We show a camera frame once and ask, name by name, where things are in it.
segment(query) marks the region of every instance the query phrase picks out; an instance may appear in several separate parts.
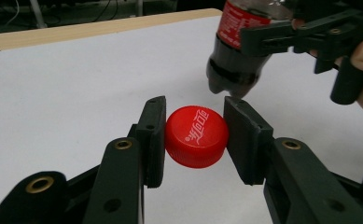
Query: red label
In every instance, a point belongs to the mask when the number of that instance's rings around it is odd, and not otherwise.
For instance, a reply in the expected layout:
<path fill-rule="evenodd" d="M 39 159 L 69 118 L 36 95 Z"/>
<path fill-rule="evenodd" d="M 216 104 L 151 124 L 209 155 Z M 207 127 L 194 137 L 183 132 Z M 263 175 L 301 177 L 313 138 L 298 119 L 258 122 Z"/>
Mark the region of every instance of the red label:
<path fill-rule="evenodd" d="M 230 3 L 225 3 L 222 12 L 221 22 L 218 27 L 218 36 L 222 41 L 235 49 L 240 48 L 239 31 L 245 27 L 256 27 L 266 25 L 271 22 L 270 19 L 262 18 L 248 13 Z"/>

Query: table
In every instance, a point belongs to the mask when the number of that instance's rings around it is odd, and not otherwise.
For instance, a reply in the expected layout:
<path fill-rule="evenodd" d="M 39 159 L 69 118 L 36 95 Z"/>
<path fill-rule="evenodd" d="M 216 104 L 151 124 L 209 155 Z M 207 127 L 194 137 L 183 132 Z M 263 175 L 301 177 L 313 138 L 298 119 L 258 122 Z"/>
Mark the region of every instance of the table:
<path fill-rule="evenodd" d="M 0 202 L 23 178 L 54 170 L 72 178 L 165 95 L 222 113 L 225 92 L 205 65 L 220 12 L 213 9 L 0 35 Z M 363 177 L 363 111 L 335 105 L 335 72 L 313 74 L 308 55 L 273 55 L 244 98 L 275 137 L 305 142 L 329 170 Z M 146 223 L 271 223 L 262 186 L 245 186 L 228 153 L 201 170 L 166 156 L 163 183 L 145 191 Z"/>

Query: bottle cap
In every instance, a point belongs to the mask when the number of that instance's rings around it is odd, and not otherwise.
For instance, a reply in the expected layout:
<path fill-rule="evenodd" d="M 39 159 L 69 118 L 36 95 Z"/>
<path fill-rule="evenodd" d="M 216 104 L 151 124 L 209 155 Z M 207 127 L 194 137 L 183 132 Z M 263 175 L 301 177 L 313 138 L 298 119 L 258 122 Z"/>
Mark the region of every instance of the bottle cap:
<path fill-rule="evenodd" d="M 170 157 L 190 168 L 204 168 L 223 155 L 229 137 L 225 120 L 209 108 L 190 105 L 167 120 L 165 145 Z"/>

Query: screw hole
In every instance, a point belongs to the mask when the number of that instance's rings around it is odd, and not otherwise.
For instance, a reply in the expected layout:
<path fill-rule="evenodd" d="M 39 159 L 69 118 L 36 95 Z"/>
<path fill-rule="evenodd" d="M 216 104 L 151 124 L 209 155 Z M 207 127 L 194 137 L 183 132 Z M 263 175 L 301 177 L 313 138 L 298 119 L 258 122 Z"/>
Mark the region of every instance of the screw hole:
<path fill-rule="evenodd" d="M 26 186 L 26 192 L 28 193 L 40 193 L 42 191 L 45 191 L 50 188 L 50 186 L 53 185 L 54 179 L 51 176 L 41 176 L 39 178 L 36 178 L 32 180 L 27 186 Z"/>
<path fill-rule="evenodd" d="M 332 30 L 330 30 L 330 32 L 331 32 L 332 34 L 337 35 L 337 34 L 340 34 L 340 33 L 342 32 L 342 30 L 341 30 L 341 29 L 332 29 Z"/>
<path fill-rule="evenodd" d="M 132 146 L 132 142 L 129 140 L 121 140 L 115 144 L 116 149 L 128 149 Z"/>
<path fill-rule="evenodd" d="M 284 147 L 289 149 L 300 149 L 300 144 L 293 141 L 286 140 L 282 144 Z"/>
<path fill-rule="evenodd" d="M 107 213 L 116 212 L 120 206 L 122 205 L 121 201 L 119 199 L 111 199 L 105 202 L 104 210 Z"/>

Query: coca-cola bottle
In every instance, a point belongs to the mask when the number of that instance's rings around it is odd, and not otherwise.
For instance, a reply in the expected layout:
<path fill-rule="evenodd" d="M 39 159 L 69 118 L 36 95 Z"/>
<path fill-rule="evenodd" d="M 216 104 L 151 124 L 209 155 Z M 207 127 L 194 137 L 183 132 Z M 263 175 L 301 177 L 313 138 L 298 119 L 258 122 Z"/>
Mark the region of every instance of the coca-cola bottle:
<path fill-rule="evenodd" d="M 240 51 L 240 29 L 292 19 L 295 0 L 227 0 L 216 32 L 214 52 L 207 63 L 210 91 L 228 91 L 242 98 L 257 83 L 271 55 L 245 56 Z"/>

